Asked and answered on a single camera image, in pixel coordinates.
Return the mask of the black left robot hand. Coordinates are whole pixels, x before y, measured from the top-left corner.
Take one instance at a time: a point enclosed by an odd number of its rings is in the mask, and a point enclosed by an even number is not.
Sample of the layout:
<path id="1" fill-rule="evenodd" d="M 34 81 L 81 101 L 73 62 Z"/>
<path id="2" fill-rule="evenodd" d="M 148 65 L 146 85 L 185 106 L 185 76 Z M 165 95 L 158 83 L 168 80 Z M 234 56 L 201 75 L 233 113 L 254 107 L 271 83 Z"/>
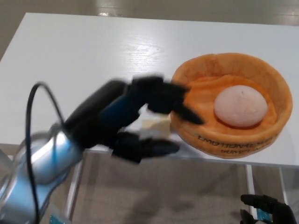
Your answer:
<path id="1" fill-rule="evenodd" d="M 141 139 L 123 129 L 139 116 L 146 105 L 159 114 L 174 112 L 181 119 L 202 125 L 204 120 L 184 105 L 189 88 L 164 81 L 162 76 L 134 78 L 131 83 L 111 80 L 90 95 L 64 123 L 64 129 L 83 149 L 104 145 L 112 155 L 134 163 L 142 159 L 176 153 L 179 145 L 163 139 Z"/>

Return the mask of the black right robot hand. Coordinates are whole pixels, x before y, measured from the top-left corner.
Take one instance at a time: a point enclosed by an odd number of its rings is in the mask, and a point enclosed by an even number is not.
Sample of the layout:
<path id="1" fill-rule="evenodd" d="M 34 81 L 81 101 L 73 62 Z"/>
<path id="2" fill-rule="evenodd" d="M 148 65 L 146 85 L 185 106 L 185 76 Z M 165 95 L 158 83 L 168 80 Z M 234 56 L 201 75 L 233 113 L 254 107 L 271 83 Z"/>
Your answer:
<path id="1" fill-rule="evenodd" d="M 240 210 L 241 224 L 296 224 L 294 213 L 290 206 L 281 203 L 277 199 L 267 195 L 241 195 L 241 201 L 245 205 L 252 206 L 272 215 L 272 221 L 254 219 L 246 210 Z"/>

